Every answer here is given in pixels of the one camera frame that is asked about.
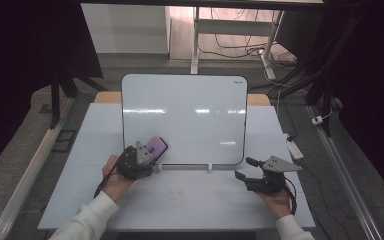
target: human hand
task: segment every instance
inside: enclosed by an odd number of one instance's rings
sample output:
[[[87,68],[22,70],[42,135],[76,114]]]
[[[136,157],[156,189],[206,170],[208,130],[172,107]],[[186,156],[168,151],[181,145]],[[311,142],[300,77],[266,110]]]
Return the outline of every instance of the human hand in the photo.
[[[108,175],[111,168],[117,162],[119,156],[111,155],[107,164],[102,168],[104,177]],[[102,191],[107,194],[114,202],[124,196],[134,181],[125,179],[116,169],[111,173],[107,183],[102,188]]]
[[[276,219],[291,215],[290,198],[285,190],[272,194],[255,193],[264,200]]]

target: forearm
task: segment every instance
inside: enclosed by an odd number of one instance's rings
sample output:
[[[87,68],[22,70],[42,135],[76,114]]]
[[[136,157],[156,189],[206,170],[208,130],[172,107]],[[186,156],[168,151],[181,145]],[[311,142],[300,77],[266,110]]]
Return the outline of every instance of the forearm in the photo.
[[[51,239],[99,239],[105,231],[108,219],[118,209],[117,204],[101,192],[58,228]]]
[[[276,221],[276,228],[282,240],[314,240],[310,232],[304,231],[293,215],[287,215]]]

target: wall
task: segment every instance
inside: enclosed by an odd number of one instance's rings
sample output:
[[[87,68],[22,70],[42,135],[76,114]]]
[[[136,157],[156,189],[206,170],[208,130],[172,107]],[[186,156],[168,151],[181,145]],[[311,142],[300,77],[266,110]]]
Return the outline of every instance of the wall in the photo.
[[[97,53],[169,52],[169,7],[82,4],[82,9]]]

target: smartphone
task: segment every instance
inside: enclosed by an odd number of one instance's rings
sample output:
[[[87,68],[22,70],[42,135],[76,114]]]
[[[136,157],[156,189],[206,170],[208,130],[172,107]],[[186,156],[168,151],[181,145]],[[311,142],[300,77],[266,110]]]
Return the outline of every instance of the smartphone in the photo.
[[[146,150],[152,154],[152,157],[145,162],[145,164],[151,163],[155,164],[158,159],[163,155],[163,153],[167,150],[168,145],[164,140],[160,137],[154,137],[151,141],[146,145]]]

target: whiteboard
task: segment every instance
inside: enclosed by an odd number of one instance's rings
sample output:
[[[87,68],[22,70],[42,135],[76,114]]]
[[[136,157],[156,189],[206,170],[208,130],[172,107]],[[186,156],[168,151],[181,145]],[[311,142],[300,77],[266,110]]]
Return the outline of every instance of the whiteboard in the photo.
[[[128,74],[121,83],[124,147],[161,137],[162,164],[239,164],[247,81],[240,76]]]

